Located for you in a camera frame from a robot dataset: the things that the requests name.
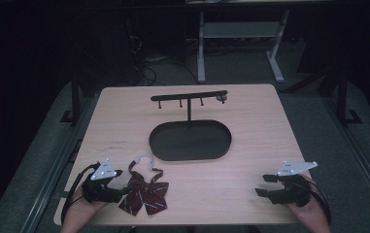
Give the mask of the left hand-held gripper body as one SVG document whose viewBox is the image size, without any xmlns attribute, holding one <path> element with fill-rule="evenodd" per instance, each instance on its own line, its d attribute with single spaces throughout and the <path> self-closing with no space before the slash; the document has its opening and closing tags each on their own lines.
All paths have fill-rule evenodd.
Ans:
<svg viewBox="0 0 370 233">
<path fill-rule="evenodd" d="M 94 172 L 89 174 L 82 184 L 83 197 L 89 203 L 107 202 L 118 203 L 122 197 L 122 190 L 108 187 L 108 183 L 115 177 L 115 168 L 109 159 L 93 165 Z"/>
</svg>

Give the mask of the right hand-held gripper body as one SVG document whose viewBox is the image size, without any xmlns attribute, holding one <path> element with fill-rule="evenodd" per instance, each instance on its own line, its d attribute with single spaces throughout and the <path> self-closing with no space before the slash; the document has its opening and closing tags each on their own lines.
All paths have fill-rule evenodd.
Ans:
<svg viewBox="0 0 370 233">
<path fill-rule="evenodd" d="M 285 160 L 282 168 L 276 174 L 281 177 L 281 183 L 284 188 L 271 191 L 271 202 L 273 204 L 294 203 L 298 207 L 305 206 L 310 200 L 311 188 L 309 183 L 300 176 L 300 173 L 317 166 L 318 163 L 316 161 L 297 162 Z"/>
</svg>

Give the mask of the dark red striped bow tie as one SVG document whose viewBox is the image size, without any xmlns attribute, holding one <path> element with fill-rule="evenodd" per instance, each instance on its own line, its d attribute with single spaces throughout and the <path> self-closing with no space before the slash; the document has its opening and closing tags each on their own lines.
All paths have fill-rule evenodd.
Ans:
<svg viewBox="0 0 370 233">
<path fill-rule="evenodd" d="M 148 158 L 149 170 L 155 175 L 147 182 L 143 175 L 134 170 L 134 167 L 142 158 Z M 145 208 L 149 216 L 153 216 L 168 209 L 165 195 L 169 188 L 169 183 L 160 182 L 164 173 L 161 169 L 154 167 L 154 157 L 152 153 L 137 156 L 128 166 L 131 178 L 127 184 L 130 189 L 128 194 L 119 203 L 118 207 L 126 213 L 136 216 L 142 208 Z"/>
</svg>

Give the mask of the person's right hand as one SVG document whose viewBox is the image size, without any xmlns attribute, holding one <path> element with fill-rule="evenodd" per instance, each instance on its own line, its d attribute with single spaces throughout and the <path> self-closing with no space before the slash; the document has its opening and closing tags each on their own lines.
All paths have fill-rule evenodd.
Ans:
<svg viewBox="0 0 370 233">
<path fill-rule="evenodd" d="M 311 196 L 309 202 L 298 207 L 296 204 L 286 204 L 286 207 L 297 217 L 302 224 L 327 222 L 325 213 L 318 200 Z"/>
</svg>

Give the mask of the person's left hand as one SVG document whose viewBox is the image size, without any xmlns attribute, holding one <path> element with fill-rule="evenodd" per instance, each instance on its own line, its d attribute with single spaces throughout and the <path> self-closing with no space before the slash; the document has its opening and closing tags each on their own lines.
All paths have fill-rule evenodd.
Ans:
<svg viewBox="0 0 370 233">
<path fill-rule="evenodd" d="M 83 198 L 83 189 L 79 186 L 72 197 L 66 220 L 81 225 L 87 224 L 99 211 L 108 205 L 107 202 L 89 203 Z"/>
</svg>

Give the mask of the black hook stand with tray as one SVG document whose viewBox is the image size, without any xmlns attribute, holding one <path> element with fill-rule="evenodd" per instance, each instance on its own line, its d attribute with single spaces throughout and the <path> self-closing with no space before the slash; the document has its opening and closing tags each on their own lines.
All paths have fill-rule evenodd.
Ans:
<svg viewBox="0 0 370 233">
<path fill-rule="evenodd" d="M 222 104 L 227 100 L 226 90 L 209 92 L 155 95 L 153 102 L 161 108 L 163 101 L 178 101 L 180 107 L 186 100 L 187 119 L 170 121 L 157 125 L 149 136 L 151 152 L 163 161 L 190 161 L 218 159 L 224 156 L 232 143 L 229 128 L 213 119 L 191 118 L 191 103 L 199 99 L 204 105 L 204 98 L 215 97 Z"/>
</svg>

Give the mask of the black stand leg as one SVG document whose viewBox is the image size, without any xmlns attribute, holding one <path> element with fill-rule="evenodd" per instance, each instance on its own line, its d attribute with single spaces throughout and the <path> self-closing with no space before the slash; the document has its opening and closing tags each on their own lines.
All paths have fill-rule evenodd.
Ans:
<svg viewBox="0 0 370 233">
<path fill-rule="evenodd" d="M 347 126 L 348 124 L 360 124 L 362 123 L 361 118 L 358 116 L 355 110 L 347 109 L 347 73 L 345 70 L 341 70 L 338 78 L 337 87 L 337 104 L 336 104 L 336 117 L 339 121 Z"/>
<path fill-rule="evenodd" d="M 80 78 L 77 71 L 74 72 L 71 80 L 71 109 L 63 113 L 61 122 L 76 125 L 81 115 L 81 100 L 80 100 Z"/>
</svg>

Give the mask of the grey metal floor rail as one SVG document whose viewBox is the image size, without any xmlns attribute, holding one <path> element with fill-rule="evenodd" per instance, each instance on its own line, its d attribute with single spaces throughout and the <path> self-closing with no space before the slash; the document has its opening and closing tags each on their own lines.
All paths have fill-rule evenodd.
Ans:
<svg viewBox="0 0 370 233">
<path fill-rule="evenodd" d="M 61 122 L 73 104 L 70 98 L 60 97 L 51 107 L 48 116 L 36 135 L 34 142 L 22 161 L 23 197 L 29 199 L 24 223 L 19 233 L 35 233 L 56 186 L 67 183 L 68 162 L 84 137 L 88 123 L 98 101 L 97 95 L 81 97 L 81 116 L 76 123 Z"/>
<path fill-rule="evenodd" d="M 339 119 L 339 117 L 336 115 L 336 106 L 334 105 L 332 100 L 329 100 L 328 98 L 321 98 L 321 100 L 324 107 L 331 116 L 334 124 L 341 133 L 342 137 L 346 141 L 347 145 L 350 147 L 352 154 L 357 161 L 359 169 L 361 170 L 361 173 L 370 188 L 370 164 L 366 158 L 364 151 L 351 133 L 349 124 Z"/>
</svg>

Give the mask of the white metal table frame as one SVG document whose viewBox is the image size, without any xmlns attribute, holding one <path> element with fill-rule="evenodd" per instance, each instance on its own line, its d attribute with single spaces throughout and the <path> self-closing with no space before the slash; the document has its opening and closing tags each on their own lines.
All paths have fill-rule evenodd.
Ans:
<svg viewBox="0 0 370 233">
<path fill-rule="evenodd" d="M 273 48 L 266 52 L 266 57 L 273 72 L 275 81 L 285 81 L 277 61 L 277 53 L 286 29 L 290 10 L 285 10 L 279 21 L 261 22 L 206 22 L 204 13 L 200 14 L 198 53 L 197 53 L 197 81 L 206 81 L 204 42 L 206 39 L 248 39 L 273 38 Z"/>
</svg>

